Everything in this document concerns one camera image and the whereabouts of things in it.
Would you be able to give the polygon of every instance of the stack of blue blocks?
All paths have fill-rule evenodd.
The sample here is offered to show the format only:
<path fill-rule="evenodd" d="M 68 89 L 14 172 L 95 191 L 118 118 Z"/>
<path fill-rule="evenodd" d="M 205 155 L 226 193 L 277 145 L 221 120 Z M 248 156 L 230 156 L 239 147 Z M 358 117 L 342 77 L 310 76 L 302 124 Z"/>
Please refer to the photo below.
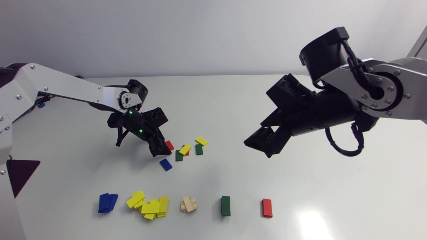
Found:
<path fill-rule="evenodd" d="M 109 213 L 113 211 L 114 206 L 116 205 L 117 194 L 103 194 L 99 196 L 99 210 L 98 213 Z"/>

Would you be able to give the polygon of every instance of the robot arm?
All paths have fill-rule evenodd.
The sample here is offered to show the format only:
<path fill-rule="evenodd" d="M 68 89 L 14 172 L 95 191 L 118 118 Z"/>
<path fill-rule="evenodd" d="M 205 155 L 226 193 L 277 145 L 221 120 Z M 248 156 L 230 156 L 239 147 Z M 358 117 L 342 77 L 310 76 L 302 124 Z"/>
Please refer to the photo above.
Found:
<path fill-rule="evenodd" d="M 100 86 L 38 64 L 12 64 L 2 69 L 0 76 L 0 165 L 5 163 L 12 148 L 12 122 L 33 106 L 38 95 L 69 98 L 87 102 L 99 110 L 113 111 L 110 118 L 114 115 L 116 123 L 110 124 L 109 120 L 108 124 L 119 129 L 118 146 L 126 136 L 120 135 L 125 127 L 126 134 L 132 132 L 150 143 L 153 156 L 169 155 L 171 151 L 159 129 L 167 122 L 161 108 L 155 109 L 155 113 L 138 112 L 147 94 L 147 88 L 137 80 L 130 80 L 124 86 Z"/>
<path fill-rule="evenodd" d="M 246 146 L 270 158 L 291 136 L 325 129 L 338 152 L 356 156 L 364 148 L 363 132 L 380 117 L 425 122 L 427 61 L 411 57 L 391 62 L 362 61 L 351 50 L 348 38 L 344 27 L 335 28 L 301 50 L 301 63 L 307 67 L 313 85 L 322 91 L 310 91 L 291 74 L 285 75 L 267 91 L 277 109 L 244 141 Z M 355 151 L 345 151 L 335 144 L 329 128 L 352 121 L 359 146 Z M 271 126 L 279 127 L 273 132 Z"/>

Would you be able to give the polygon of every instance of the black cable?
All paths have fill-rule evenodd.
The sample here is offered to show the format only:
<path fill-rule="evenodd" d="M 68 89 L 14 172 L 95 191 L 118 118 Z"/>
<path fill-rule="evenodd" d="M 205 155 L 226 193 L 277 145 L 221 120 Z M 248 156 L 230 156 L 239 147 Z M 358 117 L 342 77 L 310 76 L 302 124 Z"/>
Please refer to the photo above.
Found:
<path fill-rule="evenodd" d="M 315 88 L 318 88 L 318 89 L 326 89 L 326 85 L 325 86 L 320 86 L 319 84 L 317 84 L 317 83 L 314 83 L 314 82 L 312 82 L 313 83 L 313 86 L 315 87 Z"/>
<path fill-rule="evenodd" d="M 354 78 L 356 79 L 356 82 L 366 91 L 369 92 L 371 96 L 377 96 L 380 93 L 377 92 L 375 87 L 371 84 L 368 76 L 365 72 L 367 72 L 366 66 L 363 64 L 363 62 L 356 57 L 353 50 L 351 49 L 350 45 L 346 40 L 342 40 L 341 43 L 344 46 L 345 51 L 350 56 L 347 58 L 347 62 L 350 68 L 350 71 L 353 73 Z"/>
<path fill-rule="evenodd" d="M 332 135 L 330 134 L 330 129 L 325 128 L 326 137 L 328 138 L 329 143 L 333 146 L 333 148 L 335 148 L 336 151 L 338 151 L 339 153 L 347 157 L 354 157 L 359 155 L 362 152 L 365 144 L 365 140 L 363 139 L 363 133 L 359 131 L 356 123 L 351 124 L 351 130 L 353 131 L 353 135 L 356 138 L 359 145 L 357 146 L 357 150 L 347 151 L 347 150 L 343 150 L 335 143 L 335 141 L 332 139 Z"/>

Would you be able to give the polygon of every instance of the white wall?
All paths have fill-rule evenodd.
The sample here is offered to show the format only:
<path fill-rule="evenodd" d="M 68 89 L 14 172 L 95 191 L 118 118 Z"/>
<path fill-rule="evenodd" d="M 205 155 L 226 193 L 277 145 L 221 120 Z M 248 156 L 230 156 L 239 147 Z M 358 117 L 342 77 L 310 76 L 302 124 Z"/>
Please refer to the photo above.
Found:
<path fill-rule="evenodd" d="M 298 55 L 345 26 L 360 58 L 405 57 L 422 0 L 2 0 L 0 66 L 84 77 L 305 73 Z"/>

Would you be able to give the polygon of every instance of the yellow block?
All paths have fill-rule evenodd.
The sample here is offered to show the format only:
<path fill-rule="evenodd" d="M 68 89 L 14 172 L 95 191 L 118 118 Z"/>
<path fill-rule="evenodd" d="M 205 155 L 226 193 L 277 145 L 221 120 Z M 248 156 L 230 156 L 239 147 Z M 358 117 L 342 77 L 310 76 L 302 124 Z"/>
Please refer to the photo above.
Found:
<path fill-rule="evenodd" d="M 157 201 L 153 201 L 149 204 L 145 204 L 141 208 L 142 214 L 158 214 L 160 210 L 160 204 Z"/>
<path fill-rule="evenodd" d="M 167 203 L 168 202 L 169 202 L 168 196 L 161 196 L 159 198 L 159 203 L 160 203 L 159 213 L 166 213 L 167 212 Z"/>
<path fill-rule="evenodd" d="M 167 213 L 164 213 L 164 214 L 161 214 L 161 213 L 160 213 L 160 214 L 157 214 L 157 217 L 158 217 L 158 218 L 166 217 L 166 214 L 167 214 Z"/>
<path fill-rule="evenodd" d="M 196 138 L 196 142 L 198 142 L 198 143 L 200 143 L 201 145 L 203 145 L 203 146 L 206 146 L 209 142 L 208 141 L 206 141 L 204 138 L 202 138 L 202 137 L 198 137 L 198 138 Z"/>
<path fill-rule="evenodd" d="M 153 220 L 156 217 L 156 214 L 145 214 L 144 217 Z"/>
<path fill-rule="evenodd" d="M 187 154 L 187 152 L 191 149 L 191 145 L 185 144 L 184 147 L 181 148 L 181 150 L 179 151 L 179 153 L 181 153 L 181 155 L 185 155 Z"/>
<path fill-rule="evenodd" d="M 145 204 L 147 204 L 147 203 L 145 202 L 145 198 L 143 198 L 141 201 L 139 201 L 137 204 L 135 204 L 134 208 L 140 208 Z"/>
<path fill-rule="evenodd" d="M 133 208 L 139 201 L 145 198 L 143 191 L 138 191 L 132 194 L 132 197 L 126 201 L 129 208 Z"/>

